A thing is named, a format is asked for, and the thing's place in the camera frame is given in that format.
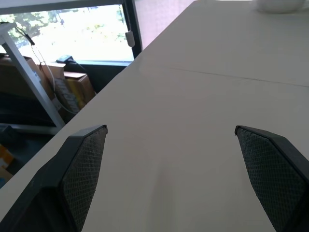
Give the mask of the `black window frame post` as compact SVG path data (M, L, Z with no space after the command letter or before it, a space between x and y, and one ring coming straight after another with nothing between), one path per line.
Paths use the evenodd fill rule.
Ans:
M127 32L131 30L134 34L135 46L131 49L133 57L136 58L142 52L142 42L135 0L123 0L122 7L124 10Z

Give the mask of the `white metal stand leg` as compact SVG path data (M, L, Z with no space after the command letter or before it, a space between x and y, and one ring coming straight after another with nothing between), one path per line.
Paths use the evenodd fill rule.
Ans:
M9 57L11 58L18 71L23 76L24 80L34 93L37 100L40 102L48 116L54 123L53 127L47 126L34 126L34 125L21 125L10 124L12 128L23 133L36 133L36 134L57 134L64 126L65 122L61 118L58 110L46 94L45 90L39 82L35 80L35 75L27 64L26 60L19 52L17 46L9 35L9 30L16 27L16 23L3 23L0 24L0 45L5 49Z

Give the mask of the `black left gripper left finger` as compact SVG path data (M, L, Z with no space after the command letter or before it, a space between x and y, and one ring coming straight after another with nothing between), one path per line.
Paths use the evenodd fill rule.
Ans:
M96 191L108 129L82 129L30 180L0 232L81 232Z

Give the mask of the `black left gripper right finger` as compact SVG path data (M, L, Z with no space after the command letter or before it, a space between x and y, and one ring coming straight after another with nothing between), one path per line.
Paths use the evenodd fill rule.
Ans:
M236 126L248 177L276 232L309 232L309 160L285 137Z

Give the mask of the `white ceramic bowl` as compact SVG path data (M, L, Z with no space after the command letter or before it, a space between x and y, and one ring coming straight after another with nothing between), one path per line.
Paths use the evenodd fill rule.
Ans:
M285 14L300 10L307 0L252 0L255 10L268 14Z

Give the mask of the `yellow printed cardboard box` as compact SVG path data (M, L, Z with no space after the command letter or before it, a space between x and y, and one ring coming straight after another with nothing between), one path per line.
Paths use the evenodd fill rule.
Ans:
M86 73L64 72L64 77L77 99L79 109L84 108L96 96Z

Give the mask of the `small black device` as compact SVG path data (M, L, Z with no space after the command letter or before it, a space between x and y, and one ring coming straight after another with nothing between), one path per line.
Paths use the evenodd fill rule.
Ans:
M57 63L62 63L62 64L67 64L67 63L70 63L70 62L74 62L74 59L72 56L68 56L68 55L63 55L61 57L59 57L57 60L56 60Z

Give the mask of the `large brown cardboard box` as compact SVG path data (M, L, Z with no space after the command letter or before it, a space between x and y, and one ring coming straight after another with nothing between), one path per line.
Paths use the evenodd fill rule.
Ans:
M32 69L35 75L35 80L41 84L46 94L51 100L53 100L55 96L49 84L49 81L43 75L43 73L32 58L24 58ZM28 86L10 57L7 54L3 53L0 53L0 92L30 99L36 99L34 93L30 89L30 87Z

